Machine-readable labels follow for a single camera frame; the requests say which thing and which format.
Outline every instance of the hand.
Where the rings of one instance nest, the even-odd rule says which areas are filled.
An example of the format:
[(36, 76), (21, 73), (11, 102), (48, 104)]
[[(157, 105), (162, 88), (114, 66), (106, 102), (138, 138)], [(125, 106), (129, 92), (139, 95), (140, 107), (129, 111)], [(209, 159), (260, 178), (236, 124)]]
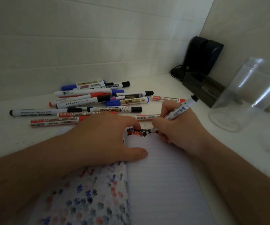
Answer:
[(140, 147), (128, 148), (123, 144), (125, 128), (140, 130), (139, 122), (130, 116), (115, 115), (107, 111), (91, 115), (67, 133), (60, 135), (67, 160), (81, 166), (103, 165), (117, 161), (134, 161), (147, 157)]
[(163, 118), (179, 105), (177, 102), (170, 101), (162, 103), (161, 115), (152, 123), (159, 130), (163, 142), (174, 143), (189, 154), (198, 156), (210, 134), (192, 109), (189, 108), (172, 121)]

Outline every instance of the right hand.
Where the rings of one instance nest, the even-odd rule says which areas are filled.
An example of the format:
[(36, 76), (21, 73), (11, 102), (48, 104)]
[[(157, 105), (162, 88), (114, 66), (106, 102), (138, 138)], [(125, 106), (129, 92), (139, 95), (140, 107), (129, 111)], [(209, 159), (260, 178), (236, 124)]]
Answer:
[(152, 123), (159, 130), (163, 142), (174, 143), (190, 155), (199, 156), (206, 147), (210, 134), (202, 126), (192, 109), (189, 108), (172, 121), (164, 119), (179, 105), (180, 103), (170, 101), (162, 103), (161, 115)]

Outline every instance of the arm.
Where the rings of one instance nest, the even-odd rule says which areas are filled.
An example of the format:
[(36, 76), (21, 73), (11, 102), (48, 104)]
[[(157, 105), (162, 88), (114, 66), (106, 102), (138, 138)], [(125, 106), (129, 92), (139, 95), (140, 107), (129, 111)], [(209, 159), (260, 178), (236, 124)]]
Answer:
[(241, 224), (270, 224), (270, 178), (207, 132), (191, 109), (173, 121), (162, 118), (178, 105), (164, 102), (153, 120), (162, 140), (204, 164)]
[(123, 144), (124, 130), (130, 126), (141, 129), (133, 117), (102, 112), (63, 135), (0, 158), (0, 223), (50, 181), (73, 170), (147, 157), (145, 149)]

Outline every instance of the white tiled wall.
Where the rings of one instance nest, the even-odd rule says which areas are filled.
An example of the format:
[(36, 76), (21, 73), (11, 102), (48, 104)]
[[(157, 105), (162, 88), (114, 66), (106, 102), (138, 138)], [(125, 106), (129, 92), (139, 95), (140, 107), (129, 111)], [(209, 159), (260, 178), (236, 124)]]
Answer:
[(168, 73), (213, 0), (0, 0), (0, 100)]

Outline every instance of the ink-stained paper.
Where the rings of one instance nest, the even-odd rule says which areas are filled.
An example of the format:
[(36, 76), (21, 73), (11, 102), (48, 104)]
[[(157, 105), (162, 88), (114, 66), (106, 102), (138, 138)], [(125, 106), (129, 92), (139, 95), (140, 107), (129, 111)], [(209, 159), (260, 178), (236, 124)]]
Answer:
[(28, 225), (129, 224), (126, 163), (87, 166), (39, 197)]

